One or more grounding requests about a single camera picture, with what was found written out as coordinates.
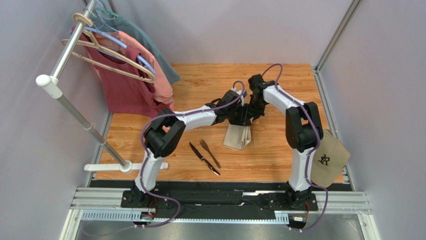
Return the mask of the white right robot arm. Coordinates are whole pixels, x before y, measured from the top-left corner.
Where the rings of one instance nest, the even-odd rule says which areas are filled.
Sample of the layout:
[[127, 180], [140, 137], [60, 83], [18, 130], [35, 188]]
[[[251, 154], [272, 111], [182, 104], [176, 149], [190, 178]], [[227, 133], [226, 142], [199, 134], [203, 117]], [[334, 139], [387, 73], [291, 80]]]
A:
[[264, 81], [261, 74], [248, 79], [252, 91], [248, 107], [250, 119], [265, 115], [271, 104], [285, 116], [285, 137], [292, 148], [291, 175], [283, 201], [288, 208], [298, 210], [312, 200], [312, 159], [318, 149], [323, 129], [315, 102], [303, 102], [284, 91], [275, 81]]

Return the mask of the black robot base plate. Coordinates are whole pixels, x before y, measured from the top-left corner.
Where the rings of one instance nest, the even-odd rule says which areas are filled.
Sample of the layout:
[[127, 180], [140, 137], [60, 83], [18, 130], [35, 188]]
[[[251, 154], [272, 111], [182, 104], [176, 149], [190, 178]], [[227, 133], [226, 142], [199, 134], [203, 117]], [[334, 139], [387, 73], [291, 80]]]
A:
[[[243, 192], [225, 190], [166, 190], [155, 193], [163, 197], [173, 198], [183, 205], [201, 206], [257, 206], [258, 208], [272, 211], [292, 211], [287, 205], [283, 192]], [[125, 190], [122, 194], [120, 206], [122, 208], [154, 208], [171, 209], [176, 203], [160, 197], [152, 197], [149, 194], [135, 196], [131, 190]]]

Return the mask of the silver fork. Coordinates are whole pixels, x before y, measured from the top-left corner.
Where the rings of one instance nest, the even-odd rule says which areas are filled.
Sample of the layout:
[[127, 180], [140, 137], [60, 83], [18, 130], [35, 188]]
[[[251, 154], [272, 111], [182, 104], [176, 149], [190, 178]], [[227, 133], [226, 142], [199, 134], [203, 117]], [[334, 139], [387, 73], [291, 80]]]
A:
[[211, 158], [213, 159], [213, 161], [214, 161], [214, 163], [216, 164], [216, 166], [217, 166], [219, 169], [221, 169], [221, 168], [222, 168], [222, 166], [220, 165], [220, 163], [218, 162], [218, 160], [215, 158], [215, 156], [213, 155], [213, 153], [212, 153], [212, 152], [211, 152], [211, 150], [209, 149], [209, 146], [207, 145], [207, 143], [206, 143], [203, 139], [201, 139], [199, 142], [200, 142], [201, 147], [209, 153], [209, 155], [210, 155], [210, 156], [211, 156]]

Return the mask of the beige cloth napkin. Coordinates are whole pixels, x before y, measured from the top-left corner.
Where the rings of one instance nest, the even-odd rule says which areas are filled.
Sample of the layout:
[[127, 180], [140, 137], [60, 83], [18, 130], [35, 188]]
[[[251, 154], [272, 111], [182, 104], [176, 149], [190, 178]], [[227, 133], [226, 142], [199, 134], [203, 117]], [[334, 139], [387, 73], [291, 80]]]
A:
[[243, 150], [251, 140], [251, 126], [229, 124], [222, 145], [240, 151]]

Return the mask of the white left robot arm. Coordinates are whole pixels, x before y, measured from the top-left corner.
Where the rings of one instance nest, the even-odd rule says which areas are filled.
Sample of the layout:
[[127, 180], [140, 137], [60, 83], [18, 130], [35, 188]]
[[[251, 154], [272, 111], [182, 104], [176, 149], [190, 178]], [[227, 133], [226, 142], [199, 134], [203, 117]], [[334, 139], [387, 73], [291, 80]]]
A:
[[147, 208], [159, 200], [161, 197], [152, 192], [157, 176], [166, 157], [177, 148], [184, 132], [237, 119], [246, 95], [244, 89], [228, 90], [222, 98], [200, 108], [183, 112], [165, 108], [151, 119], [142, 130], [141, 143], [145, 150], [142, 167], [130, 190], [123, 192], [121, 207]]

